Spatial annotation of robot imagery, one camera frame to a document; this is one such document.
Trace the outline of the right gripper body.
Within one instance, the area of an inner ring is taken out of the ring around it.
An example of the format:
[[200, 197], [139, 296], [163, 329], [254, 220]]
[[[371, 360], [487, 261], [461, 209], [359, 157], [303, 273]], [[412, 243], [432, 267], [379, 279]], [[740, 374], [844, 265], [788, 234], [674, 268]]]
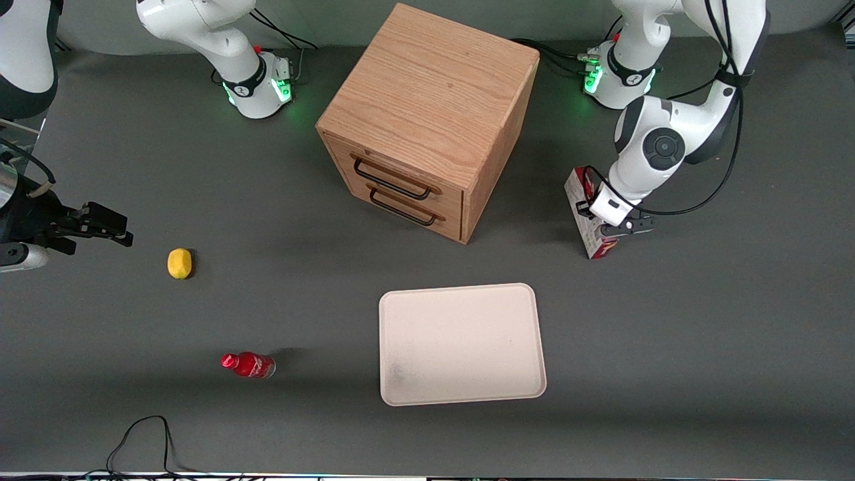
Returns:
[[56, 227], [73, 228], [67, 223], [73, 209], [62, 204], [54, 192], [36, 198], [28, 192], [37, 188], [36, 182], [19, 177], [13, 194], [1, 210], [1, 243], [27, 243], [52, 249], [64, 255], [74, 255], [77, 244], [56, 232]]

